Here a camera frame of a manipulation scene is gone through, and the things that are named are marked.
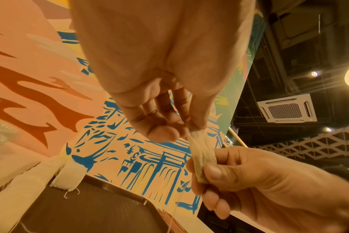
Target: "ceiling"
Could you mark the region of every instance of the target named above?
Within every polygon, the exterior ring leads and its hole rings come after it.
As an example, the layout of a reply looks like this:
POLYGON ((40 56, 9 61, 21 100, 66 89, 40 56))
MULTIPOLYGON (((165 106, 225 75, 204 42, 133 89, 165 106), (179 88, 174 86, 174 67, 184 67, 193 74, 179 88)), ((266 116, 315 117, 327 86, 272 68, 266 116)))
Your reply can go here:
POLYGON ((349 0, 268 0, 269 24, 232 119, 248 146, 349 125, 349 0), (316 78, 312 71, 319 71, 316 78), (257 102, 309 93, 317 122, 268 123, 257 102))

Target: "hand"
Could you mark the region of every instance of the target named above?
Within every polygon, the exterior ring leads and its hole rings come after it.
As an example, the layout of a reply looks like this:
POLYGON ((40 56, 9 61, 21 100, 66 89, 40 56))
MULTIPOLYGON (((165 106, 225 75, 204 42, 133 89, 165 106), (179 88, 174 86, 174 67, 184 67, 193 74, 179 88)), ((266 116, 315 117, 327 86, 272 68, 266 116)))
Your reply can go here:
MULTIPOLYGON (((344 233, 349 229, 349 182, 317 167, 245 147, 216 149, 205 165, 210 182, 192 175, 192 190, 225 219, 231 210, 276 233, 344 233)), ((187 162, 194 173, 194 162, 187 162)))
POLYGON ((185 137, 189 118, 206 128, 246 52, 255 0, 70 0, 70 8, 104 89, 136 131, 167 142, 185 137))

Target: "air conditioner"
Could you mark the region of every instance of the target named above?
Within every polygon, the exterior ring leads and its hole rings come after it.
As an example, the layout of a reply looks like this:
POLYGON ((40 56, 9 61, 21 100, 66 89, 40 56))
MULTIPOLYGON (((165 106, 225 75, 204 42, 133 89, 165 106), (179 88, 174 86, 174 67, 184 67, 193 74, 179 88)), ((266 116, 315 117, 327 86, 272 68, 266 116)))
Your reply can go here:
POLYGON ((304 123, 317 121, 310 94, 258 102, 268 122, 304 123))

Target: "brown tray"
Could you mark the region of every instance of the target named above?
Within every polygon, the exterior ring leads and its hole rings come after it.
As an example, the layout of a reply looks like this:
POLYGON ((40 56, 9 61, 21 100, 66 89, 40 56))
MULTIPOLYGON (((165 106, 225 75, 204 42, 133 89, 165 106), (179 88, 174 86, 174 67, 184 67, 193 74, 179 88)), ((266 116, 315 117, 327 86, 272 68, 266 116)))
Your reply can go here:
POLYGON ((46 186, 12 233, 166 233, 168 226, 146 198, 94 177, 77 190, 46 186))

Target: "white lattice screen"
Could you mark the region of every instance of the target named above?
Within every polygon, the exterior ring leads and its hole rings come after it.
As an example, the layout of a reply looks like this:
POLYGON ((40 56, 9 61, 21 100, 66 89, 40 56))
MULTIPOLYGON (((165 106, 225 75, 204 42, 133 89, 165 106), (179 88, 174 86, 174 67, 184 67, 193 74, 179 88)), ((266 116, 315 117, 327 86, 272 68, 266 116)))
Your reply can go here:
POLYGON ((281 142, 258 147, 263 150, 301 159, 322 159, 349 156, 349 126, 331 133, 319 134, 295 141, 281 142))

